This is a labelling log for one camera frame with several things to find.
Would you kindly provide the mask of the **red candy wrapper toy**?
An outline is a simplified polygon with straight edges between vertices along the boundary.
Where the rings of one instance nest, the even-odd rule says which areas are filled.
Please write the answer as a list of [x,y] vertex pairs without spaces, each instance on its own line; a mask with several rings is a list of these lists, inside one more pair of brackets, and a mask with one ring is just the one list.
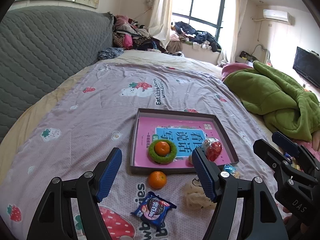
[[297,169],[297,170],[301,170],[300,166],[298,165],[298,162],[296,161],[296,159],[294,157],[292,157],[291,155],[289,155],[288,153],[285,152],[284,157],[287,159],[287,161],[290,163],[290,165]]

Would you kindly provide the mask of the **green fleece blanket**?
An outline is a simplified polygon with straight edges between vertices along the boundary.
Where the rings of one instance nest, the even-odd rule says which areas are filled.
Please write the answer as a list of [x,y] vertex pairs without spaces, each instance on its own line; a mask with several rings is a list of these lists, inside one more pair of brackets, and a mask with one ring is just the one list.
[[223,83],[245,109],[263,117],[266,127],[311,142],[319,131],[319,100],[294,78],[259,61],[228,75]]

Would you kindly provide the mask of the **blue red egg toy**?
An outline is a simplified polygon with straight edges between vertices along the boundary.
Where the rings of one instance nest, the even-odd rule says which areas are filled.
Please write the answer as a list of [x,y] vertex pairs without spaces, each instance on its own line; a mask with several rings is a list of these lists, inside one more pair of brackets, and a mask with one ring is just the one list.
[[240,178],[239,171],[231,164],[225,164],[223,167],[223,171],[228,172],[229,174],[231,174],[232,176],[234,176],[237,179]]

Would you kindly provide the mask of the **red egg toy in box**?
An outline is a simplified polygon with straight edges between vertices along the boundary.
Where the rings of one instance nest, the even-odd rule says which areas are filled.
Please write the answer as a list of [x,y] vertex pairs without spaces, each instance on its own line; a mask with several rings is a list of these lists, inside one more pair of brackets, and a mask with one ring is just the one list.
[[201,148],[209,161],[215,161],[222,152],[221,142],[216,138],[206,138]]

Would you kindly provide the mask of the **black television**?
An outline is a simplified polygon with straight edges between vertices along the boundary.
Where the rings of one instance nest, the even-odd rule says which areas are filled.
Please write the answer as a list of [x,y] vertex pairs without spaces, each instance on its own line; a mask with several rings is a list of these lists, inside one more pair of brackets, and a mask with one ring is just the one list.
[[306,51],[297,47],[293,69],[312,85],[319,88],[320,85],[320,59],[314,51]]

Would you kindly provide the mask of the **blue cookie snack packet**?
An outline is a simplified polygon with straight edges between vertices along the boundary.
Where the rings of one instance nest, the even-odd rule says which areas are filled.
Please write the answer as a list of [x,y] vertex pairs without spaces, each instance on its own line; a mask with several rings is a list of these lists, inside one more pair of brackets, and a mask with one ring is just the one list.
[[139,207],[131,214],[140,218],[144,223],[153,225],[159,231],[169,210],[176,208],[177,206],[172,202],[149,191]]

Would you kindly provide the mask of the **pink pillow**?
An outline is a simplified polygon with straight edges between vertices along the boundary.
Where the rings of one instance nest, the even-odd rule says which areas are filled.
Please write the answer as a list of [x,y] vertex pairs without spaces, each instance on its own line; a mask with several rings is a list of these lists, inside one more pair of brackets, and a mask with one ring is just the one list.
[[245,63],[229,63],[223,66],[221,70],[222,79],[221,81],[224,81],[228,75],[232,74],[233,72],[252,68],[251,66],[245,64]]

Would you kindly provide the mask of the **orange tangerine on bed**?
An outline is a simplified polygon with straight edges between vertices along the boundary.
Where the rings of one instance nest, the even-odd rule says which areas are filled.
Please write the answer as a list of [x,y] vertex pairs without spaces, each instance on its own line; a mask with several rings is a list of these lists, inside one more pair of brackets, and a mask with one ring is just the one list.
[[148,177],[148,184],[155,190],[162,189],[167,183],[167,176],[161,171],[154,171]]

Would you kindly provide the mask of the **cream curtain right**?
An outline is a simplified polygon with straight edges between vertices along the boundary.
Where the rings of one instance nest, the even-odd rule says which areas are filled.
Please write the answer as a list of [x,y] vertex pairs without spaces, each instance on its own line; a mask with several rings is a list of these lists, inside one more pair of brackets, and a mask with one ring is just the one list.
[[222,29],[219,44],[222,47],[218,65],[235,62],[238,37],[247,7],[248,0],[226,0],[222,18]]

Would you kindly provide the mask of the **pink strawberry bed sheet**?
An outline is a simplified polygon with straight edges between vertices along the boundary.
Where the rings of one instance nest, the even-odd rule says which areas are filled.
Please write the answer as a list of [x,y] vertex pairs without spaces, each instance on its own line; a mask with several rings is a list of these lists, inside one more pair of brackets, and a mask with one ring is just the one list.
[[277,186],[271,169],[253,152],[266,134],[228,88],[211,74],[160,66],[96,64],[43,118],[21,146],[1,184],[1,218],[17,239],[26,239],[41,197],[54,177],[78,178],[118,147],[123,161],[99,205],[113,239],[201,239],[212,211],[191,210],[184,186],[193,174],[168,176],[160,197],[174,203],[160,230],[132,213],[151,190],[130,172],[133,129],[140,108],[195,111],[217,116],[239,157],[243,179]]

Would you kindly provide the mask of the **orange tangerine in box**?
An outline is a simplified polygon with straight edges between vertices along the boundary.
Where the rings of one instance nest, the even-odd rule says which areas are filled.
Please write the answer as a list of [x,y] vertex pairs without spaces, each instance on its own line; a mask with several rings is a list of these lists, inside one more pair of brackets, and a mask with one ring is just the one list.
[[170,145],[166,141],[159,141],[154,146],[157,155],[164,157],[170,153]]

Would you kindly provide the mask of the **clothes pile on windowsill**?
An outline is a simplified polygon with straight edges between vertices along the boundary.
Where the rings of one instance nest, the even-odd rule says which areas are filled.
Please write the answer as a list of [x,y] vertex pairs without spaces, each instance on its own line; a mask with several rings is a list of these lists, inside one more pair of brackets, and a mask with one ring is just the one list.
[[182,21],[171,23],[170,42],[167,48],[169,49],[174,42],[188,44],[195,50],[209,49],[214,53],[220,53],[222,50],[217,40],[209,32],[196,30]]

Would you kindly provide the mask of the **grey quilted headboard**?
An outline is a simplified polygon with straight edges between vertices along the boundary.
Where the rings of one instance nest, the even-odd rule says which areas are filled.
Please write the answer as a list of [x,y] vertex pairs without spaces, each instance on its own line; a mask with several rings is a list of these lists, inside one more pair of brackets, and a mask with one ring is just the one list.
[[1,138],[43,96],[112,45],[113,15],[60,6],[8,11],[1,20]]

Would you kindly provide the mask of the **cream curtain left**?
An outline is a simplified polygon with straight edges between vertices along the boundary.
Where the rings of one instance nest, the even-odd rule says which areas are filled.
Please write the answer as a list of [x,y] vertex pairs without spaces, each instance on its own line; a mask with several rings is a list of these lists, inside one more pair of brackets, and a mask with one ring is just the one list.
[[170,41],[172,4],[173,0],[146,0],[146,5],[151,9],[149,34],[159,40],[164,48]]

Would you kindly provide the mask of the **clothes pile by headboard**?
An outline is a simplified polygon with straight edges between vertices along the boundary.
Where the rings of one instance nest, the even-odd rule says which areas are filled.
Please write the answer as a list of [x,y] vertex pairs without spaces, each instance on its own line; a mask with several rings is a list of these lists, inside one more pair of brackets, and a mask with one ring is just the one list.
[[123,15],[113,17],[112,47],[98,52],[98,60],[115,59],[126,50],[168,53],[160,41],[151,37],[146,26]]

